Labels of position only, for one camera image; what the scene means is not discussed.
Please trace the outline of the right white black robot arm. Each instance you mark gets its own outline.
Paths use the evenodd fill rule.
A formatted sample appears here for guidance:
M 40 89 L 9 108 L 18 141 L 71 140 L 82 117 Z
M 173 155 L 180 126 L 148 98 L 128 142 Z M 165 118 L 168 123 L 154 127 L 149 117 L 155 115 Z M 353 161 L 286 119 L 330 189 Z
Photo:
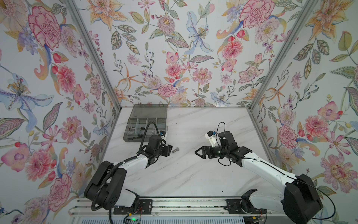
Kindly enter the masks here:
M 318 190 L 307 175 L 295 175 L 265 161 L 251 149 L 238 146 L 229 131 L 209 131 L 205 134 L 209 146 L 202 146 L 195 154 L 202 159 L 224 159 L 263 178 L 278 192 L 259 194 L 251 189 L 241 196 L 245 213 L 266 209 L 285 214 L 296 224 L 306 224 L 323 208 Z

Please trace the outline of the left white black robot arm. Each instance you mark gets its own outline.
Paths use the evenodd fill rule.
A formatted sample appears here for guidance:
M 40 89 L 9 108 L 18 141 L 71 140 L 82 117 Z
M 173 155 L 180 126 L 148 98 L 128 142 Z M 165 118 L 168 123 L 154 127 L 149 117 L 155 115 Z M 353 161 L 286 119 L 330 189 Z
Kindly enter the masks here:
M 169 157 L 172 145 L 168 145 L 160 135 L 153 135 L 145 146 L 141 146 L 136 156 L 117 164 L 102 162 L 85 189 L 84 197 L 91 201 L 91 210 L 122 207 L 135 211 L 140 196 L 125 187 L 125 179 L 138 171 L 156 163 L 159 157 Z

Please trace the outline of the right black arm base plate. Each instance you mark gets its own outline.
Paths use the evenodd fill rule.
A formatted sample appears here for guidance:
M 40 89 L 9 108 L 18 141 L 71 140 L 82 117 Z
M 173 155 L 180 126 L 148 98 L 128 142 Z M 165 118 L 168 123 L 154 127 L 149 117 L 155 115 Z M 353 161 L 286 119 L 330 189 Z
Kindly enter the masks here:
M 257 209 L 255 208 L 248 199 L 227 199 L 225 210 L 229 212 L 230 215 L 233 214 L 266 214 L 266 209 Z

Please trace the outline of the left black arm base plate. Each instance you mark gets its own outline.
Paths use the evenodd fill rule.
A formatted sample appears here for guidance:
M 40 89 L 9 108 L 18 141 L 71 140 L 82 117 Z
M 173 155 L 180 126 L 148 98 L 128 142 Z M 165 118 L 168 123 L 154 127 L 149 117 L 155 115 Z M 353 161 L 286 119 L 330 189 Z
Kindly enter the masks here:
M 133 203 L 130 207 L 118 206 L 113 210 L 114 215 L 151 215 L 153 208 L 153 200 L 151 199 L 139 199 Z

